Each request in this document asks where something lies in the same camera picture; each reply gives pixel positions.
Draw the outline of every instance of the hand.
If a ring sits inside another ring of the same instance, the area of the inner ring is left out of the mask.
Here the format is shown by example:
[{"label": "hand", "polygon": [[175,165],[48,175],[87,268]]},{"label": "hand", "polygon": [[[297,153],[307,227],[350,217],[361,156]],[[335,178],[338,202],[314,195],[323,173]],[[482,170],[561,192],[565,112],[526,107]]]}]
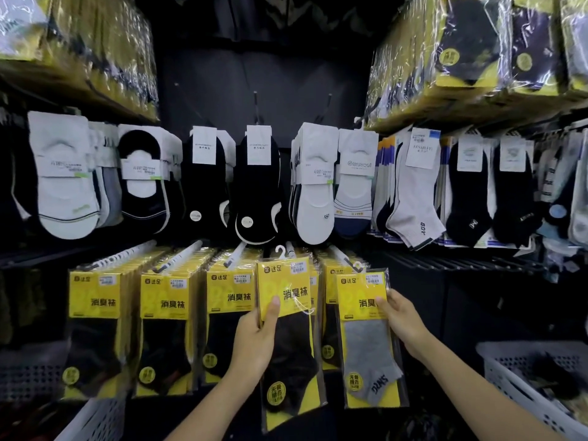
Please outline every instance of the hand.
[{"label": "hand", "polygon": [[231,365],[226,376],[237,379],[251,394],[269,364],[273,353],[273,336],[277,317],[280,314],[280,299],[272,298],[268,306],[263,328],[259,329],[259,310],[255,309],[239,319]]},{"label": "hand", "polygon": [[388,323],[393,332],[405,343],[406,349],[412,357],[423,362],[430,343],[435,340],[427,330],[415,305],[394,289],[388,289],[388,300],[376,298],[379,308],[388,317]]}]

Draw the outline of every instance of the person's right hand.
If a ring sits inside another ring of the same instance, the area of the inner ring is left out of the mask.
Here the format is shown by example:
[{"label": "person's right hand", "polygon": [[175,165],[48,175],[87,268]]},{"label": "person's right hand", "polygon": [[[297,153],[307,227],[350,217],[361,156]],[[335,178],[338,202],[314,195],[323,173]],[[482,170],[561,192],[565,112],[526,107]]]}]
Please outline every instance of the person's right hand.
[{"label": "person's right hand", "polygon": [[387,301],[377,297],[376,303],[388,317],[390,328],[405,343],[410,355],[422,362],[428,346],[435,338],[409,299],[394,289],[388,289],[387,296]]}]

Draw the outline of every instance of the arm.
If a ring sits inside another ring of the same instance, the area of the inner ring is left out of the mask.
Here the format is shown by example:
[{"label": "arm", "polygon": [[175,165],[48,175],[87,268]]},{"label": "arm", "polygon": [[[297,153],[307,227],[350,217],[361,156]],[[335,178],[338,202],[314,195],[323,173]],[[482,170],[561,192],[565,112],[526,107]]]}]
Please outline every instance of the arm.
[{"label": "arm", "polygon": [[274,297],[261,330],[257,310],[239,319],[229,370],[166,441],[222,439],[233,417],[253,393],[268,367],[279,312],[280,301]]},{"label": "arm", "polygon": [[377,299],[390,327],[411,356],[431,371],[462,418],[481,441],[562,441],[557,433],[500,393],[424,326],[415,306],[395,290]]}]

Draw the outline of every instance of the round yellow sticker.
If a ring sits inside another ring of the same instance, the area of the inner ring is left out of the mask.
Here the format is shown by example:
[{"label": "round yellow sticker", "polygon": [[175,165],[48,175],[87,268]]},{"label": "round yellow sticker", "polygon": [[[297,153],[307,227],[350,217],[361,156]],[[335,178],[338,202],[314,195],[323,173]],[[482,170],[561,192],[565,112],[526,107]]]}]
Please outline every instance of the round yellow sticker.
[{"label": "round yellow sticker", "polygon": [[529,71],[533,67],[533,57],[526,52],[519,54],[516,58],[516,66],[522,71]]},{"label": "round yellow sticker", "polygon": [[76,367],[67,367],[61,378],[65,385],[74,385],[79,380],[79,370]]},{"label": "round yellow sticker", "polygon": [[444,66],[455,65],[459,61],[459,51],[452,47],[447,48],[439,55],[439,62]]},{"label": "round yellow sticker", "polygon": [[219,360],[217,359],[217,356],[212,353],[208,353],[202,357],[202,365],[204,365],[206,368],[216,367],[218,361]]},{"label": "round yellow sticker", "polygon": [[274,382],[268,388],[268,404],[269,405],[280,405],[286,398],[286,386],[283,382]]},{"label": "round yellow sticker", "polygon": [[331,345],[325,345],[321,351],[325,359],[331,359],[334,356],[334,349]]},{"label": "round yellow sticker", "polygon": [[349,373],[347,376],[347,385],[352,392],[358,392],[363,388],[364,380],[359,373]]},{"label": "round yellow sticker", "polygon": [[144,367],[139,372],[139,380],[144,384],[150,384],[155,379],[155,370],[151,367]]}]

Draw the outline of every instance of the barcode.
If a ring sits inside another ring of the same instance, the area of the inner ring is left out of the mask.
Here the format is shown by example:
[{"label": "barcode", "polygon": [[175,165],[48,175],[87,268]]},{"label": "barcode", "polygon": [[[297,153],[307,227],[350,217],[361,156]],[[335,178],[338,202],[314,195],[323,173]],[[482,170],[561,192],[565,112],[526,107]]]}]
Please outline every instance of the barcode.
[{"label": "barcode", "polygon": [[173,289],[186,289],[187,288],[187,280],[186,279],[170,279],[169,285]]},{"label": "barcode", "polygon": [[112,286],[116,284],[116,277],[114,275],[103,275],[98,278],[100,286]]},{"label": "barcode", "polygon": [[251,283],[251,274],[235,274],[233,275],[233,281],[236,284]]},{"label": "barcode", "polygon": [[290,263],[290,272],[292,274],[300,274],[306,272],[306,262]]},{"label": "barcode", "polygon": [[382,274],[366,274],[366,283],[369,285],[381,285]]}]

